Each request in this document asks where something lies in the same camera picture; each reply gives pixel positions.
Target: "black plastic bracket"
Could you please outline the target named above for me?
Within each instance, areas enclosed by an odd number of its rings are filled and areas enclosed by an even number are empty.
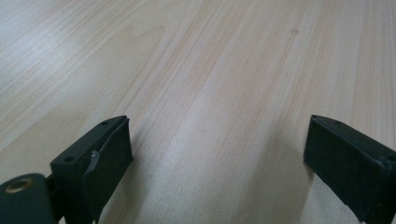
[[[396,212],[396,152],[344,123],[312,116],[304,161],[366,223]]]
[[[0,186],[0,223],[88,224],[99,217],[133,161],[128,118],[105,120],[51,163],[52,174],[21,175]]]

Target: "wooden surface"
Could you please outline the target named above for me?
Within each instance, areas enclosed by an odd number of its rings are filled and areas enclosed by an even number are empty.
[[[318,114],[396,148],[396,1],[1,1],[1,182],[122,114],[101,223],[358,223],[304,141]]]

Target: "wood grain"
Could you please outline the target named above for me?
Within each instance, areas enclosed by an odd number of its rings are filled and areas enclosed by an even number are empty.
[[[393,0],[0,3],[0,181],[131,118],[101,223],[358,223],[303,164],[309,117],[396,148]]]

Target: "black object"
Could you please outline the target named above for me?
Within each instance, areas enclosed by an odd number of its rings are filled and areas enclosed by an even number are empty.
[[[128,118],[96,125],[51,163],[52,175],[21,175],[0,186],[0,223],[96,223],[133,161]]]
[[[396,212],[396,152],[344,123],[312,116],[304,161],[366,223]]]

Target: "light wood tabletop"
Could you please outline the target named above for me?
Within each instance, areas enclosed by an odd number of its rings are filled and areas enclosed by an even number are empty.
[[[127,115],[100,223],[359,223],[303,163],[312,114],[396,149],[396,1],[0,3],[0,182]]]

